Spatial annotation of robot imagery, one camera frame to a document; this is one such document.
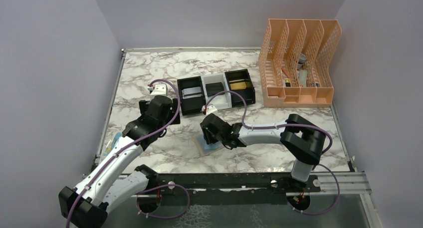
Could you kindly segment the orange plastic desk organizer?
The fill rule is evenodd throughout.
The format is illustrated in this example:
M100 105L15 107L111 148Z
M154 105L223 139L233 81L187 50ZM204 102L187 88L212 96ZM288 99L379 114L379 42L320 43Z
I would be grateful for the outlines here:
M334 19L269 19L258 58L263 105L330 107L329 67L341 35Z

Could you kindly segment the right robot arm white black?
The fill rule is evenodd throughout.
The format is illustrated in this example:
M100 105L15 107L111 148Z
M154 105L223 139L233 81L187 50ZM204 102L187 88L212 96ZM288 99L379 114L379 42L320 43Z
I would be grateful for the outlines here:
M208 145L220 142L230 150L256 144L283 145L295 157L288 186L296 192L307 186L311 171L326 152L323 148L325 141L333 142L327 131L298 114L290 114L285 122L259 125L231 125L210 114L200 123L200 127Z

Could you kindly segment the black white card tray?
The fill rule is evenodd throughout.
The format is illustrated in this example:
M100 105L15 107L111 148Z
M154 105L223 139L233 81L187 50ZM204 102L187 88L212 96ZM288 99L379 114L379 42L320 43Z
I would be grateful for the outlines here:
M194 76L177 80L183 116L197 115L209 99L221 91L211 102L218 110L243 106L242 100L230 93L239 94L246 105L256 102L255 88L247 69Z

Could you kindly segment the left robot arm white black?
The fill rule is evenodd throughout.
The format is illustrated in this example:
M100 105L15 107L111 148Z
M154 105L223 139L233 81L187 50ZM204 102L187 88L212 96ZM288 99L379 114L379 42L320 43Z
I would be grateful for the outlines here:
M109 213L131 195L151 193L157 180L135 171L127 178L119 176L128 165L157 141L168 126L180 123L179 97L156 95L147 101L140 117L129 122L122 136L106 158L85 179L73 188L64 187L58 195L66 227L100 228Z

